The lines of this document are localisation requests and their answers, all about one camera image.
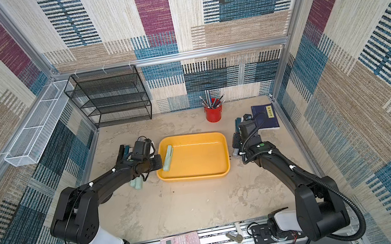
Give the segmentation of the yellow plastic storage tray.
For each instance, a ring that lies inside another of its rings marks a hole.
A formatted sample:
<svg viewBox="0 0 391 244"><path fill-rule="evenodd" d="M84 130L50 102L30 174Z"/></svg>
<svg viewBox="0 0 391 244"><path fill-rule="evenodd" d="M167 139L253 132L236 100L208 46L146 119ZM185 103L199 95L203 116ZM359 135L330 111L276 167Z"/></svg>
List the yellow plastic storage tray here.
<svg viewBox="0 0 391 244"><path fill-rule="evenodd" d="M231 168L226 137L219 132L166 137L159 144L162 162L168 147L172 157L168 171L156 172L164 182L198 181L225 177Z"/></svg>

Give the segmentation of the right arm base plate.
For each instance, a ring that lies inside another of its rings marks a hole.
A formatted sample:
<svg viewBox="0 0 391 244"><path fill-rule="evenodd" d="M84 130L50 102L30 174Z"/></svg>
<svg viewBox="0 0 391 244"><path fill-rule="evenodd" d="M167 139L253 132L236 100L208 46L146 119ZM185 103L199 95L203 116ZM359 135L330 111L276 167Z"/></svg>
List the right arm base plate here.
<svg viewBox="0 0 391 244"><path fill-rule="evenodd" d="M306 238L302 232L288 231L274 236L270 227L266 224L252 222L247 227L247 233L252 237L255 244L271 244Z"/></svg>

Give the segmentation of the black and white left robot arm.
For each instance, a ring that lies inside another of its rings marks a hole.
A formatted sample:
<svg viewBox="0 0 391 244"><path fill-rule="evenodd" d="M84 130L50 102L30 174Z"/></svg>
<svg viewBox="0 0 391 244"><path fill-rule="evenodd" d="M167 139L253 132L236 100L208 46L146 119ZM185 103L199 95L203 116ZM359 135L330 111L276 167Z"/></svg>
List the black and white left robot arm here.
<svg viewBox="0 0 391 244"><path fill-rule="evenodd" d="M158 154L143 160L122 159L92 182L64 189L59 196L50 234L74 244L130 244L102 228L98 207L124 184L162 167Z"/></svg>

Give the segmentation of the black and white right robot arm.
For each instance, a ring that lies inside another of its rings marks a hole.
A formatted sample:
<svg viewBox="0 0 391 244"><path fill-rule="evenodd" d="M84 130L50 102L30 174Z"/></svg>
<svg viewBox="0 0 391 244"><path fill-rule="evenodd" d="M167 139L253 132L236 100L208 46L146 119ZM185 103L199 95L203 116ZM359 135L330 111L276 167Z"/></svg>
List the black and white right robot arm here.
<svg viewBox="0 0 391 244"><path fill-rule="evenodd" d="M318 241L328 237L351 242L364 236L367 226L363 213L349 197L338 190L332 178L321 178L304 170L284 156L275 145L262 141L257 133L244 137L235 132L232 142L233 148L241 153L243 163L256 163L293 192L296 218L301 231L309 240ZM353 235L336 235L338 230L350 224L348 207L357 216L359 228Z"/></svg>

